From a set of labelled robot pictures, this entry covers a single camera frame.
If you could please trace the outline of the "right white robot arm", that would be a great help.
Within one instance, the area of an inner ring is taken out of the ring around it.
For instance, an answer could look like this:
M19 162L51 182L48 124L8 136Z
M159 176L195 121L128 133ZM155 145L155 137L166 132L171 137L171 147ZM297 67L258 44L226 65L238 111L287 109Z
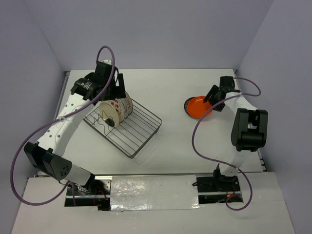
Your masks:
M235 115L230 137L233 152L224 163L218 163L221 174L212 179L212 185L218 191L229 185L227 176L237 175L246 158L264 147L267 140L268 112L254 107L246 99L260 96L260 88L253 81L243 78L258 90L256 94L244 93L236 89L235 80L231 76L220 77L219 85L213 85L203 101L212 105L214 111L221 112L228 107Z

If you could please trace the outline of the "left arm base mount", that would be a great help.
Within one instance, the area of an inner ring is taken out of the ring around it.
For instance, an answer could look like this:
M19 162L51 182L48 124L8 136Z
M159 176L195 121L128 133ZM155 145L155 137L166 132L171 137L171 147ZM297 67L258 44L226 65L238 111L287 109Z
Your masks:
M66 190L64 207L92 207L98 211L111 210L112 179L96 178L88 187L70 183Z

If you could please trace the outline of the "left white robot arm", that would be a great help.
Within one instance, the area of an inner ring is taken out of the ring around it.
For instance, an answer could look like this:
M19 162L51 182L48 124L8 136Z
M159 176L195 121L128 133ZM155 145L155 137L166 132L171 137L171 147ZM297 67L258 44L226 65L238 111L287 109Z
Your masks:
M95 175L63 158L63 155L72 135L96 105L94 98L105 101L125 97L123 75L115 75L117 71L111 61L98 61L94 72L74 83L56 122L36 143L27 142L24 146L24 152L36 169L57 181L77 184L86 195L95 190Z

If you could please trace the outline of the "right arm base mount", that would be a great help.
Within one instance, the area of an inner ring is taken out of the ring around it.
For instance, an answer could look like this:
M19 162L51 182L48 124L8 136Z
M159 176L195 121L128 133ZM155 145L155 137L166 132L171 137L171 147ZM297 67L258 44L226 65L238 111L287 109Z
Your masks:
M240 194L240 186L237 176L225 176L221 174L219 165L211 176L200 176L192 184L197 188L199 204L243 202Z

